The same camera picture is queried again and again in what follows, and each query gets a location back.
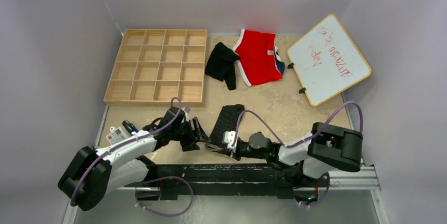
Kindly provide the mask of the black striped underwear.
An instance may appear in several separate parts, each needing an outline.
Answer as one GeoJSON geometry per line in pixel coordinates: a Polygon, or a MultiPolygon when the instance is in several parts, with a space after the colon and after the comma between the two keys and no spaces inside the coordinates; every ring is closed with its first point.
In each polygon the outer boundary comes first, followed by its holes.
{"type": "Polygon", "coordinates": [[[244,109],[245,106],[242,104],[225,105],[222,107],[209,136],[209,142],[205,145],[207,150],[219,152],[227,147],[227,143],[224,141],[225,133],[236,129],[238,117],[244,109]]]}

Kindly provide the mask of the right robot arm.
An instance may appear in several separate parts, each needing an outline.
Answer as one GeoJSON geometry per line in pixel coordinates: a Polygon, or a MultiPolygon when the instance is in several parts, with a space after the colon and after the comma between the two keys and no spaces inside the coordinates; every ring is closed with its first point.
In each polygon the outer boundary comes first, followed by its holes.
{"type": "Polygon", "coordinates": [[[363,135],[355,130],[316,122],[309,133],[292,142],[288,148],[272,142],[257,132],[247,142],[227,131],[222,140],[230,156],[264,159],[275,169],[297,166],[297,181],[307,186],[323,174],[338,169],[358,172],[361,169],[363,135]]]}

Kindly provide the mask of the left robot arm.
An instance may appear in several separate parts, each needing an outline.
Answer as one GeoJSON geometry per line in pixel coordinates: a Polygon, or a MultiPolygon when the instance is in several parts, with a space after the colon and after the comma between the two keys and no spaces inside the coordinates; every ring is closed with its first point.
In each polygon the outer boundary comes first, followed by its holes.
{"type": "Polygon", "coordinates": [[[196,143],[203,135],[201,128],[188,118],[188,109],[172,106],[164,117],[125,140],[105,148],[79,149],[57,187],[69,197],[72,206],[91,210],[115,189],[133,183],[145,187],[155,184],[157,166],[146,154],[170,141],[180,142],[184,152],[198,150],[196,143]]]}

